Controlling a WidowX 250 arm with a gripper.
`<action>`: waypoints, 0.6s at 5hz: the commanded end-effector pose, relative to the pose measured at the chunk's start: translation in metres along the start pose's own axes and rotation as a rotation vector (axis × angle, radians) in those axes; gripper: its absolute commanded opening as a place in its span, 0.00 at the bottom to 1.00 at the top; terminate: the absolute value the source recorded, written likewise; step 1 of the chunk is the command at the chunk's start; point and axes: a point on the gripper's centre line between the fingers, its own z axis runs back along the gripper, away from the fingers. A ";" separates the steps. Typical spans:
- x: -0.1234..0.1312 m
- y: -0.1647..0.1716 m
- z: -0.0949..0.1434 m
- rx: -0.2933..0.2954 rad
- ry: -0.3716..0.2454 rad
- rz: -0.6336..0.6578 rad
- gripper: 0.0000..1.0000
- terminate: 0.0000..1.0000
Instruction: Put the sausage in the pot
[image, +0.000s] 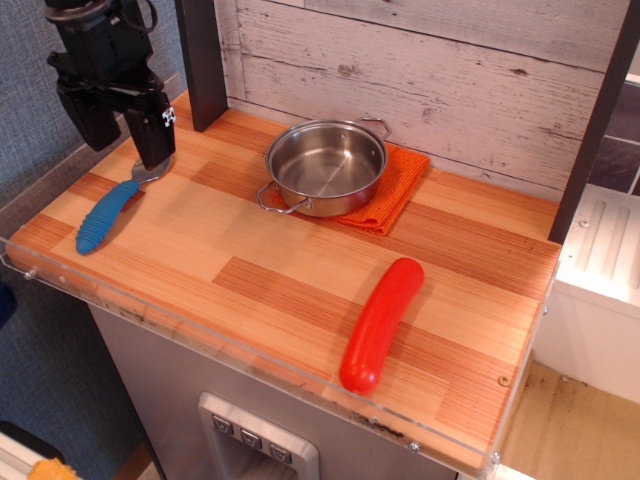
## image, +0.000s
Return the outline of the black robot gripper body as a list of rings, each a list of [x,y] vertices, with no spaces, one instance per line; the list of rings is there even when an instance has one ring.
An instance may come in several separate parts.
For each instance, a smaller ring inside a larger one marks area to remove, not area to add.
[[[115,111],[164,111],[163,81],[149,68],[158,24],[153,2],[47,1],[45,18],[64,50],[49,55],[59,88],[88,92]]]

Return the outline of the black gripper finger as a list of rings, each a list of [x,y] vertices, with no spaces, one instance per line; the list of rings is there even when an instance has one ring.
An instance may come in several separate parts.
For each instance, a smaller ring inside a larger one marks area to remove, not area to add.
[[[176,117],[171,106],[160,113],[128,111],[124,117],[146,170],[155,169],[174,154]]]
[[[88,92],[57,90],[58,97],[72,123],[94,151],[102,151],[121,135],[113,111],[100,104]]]

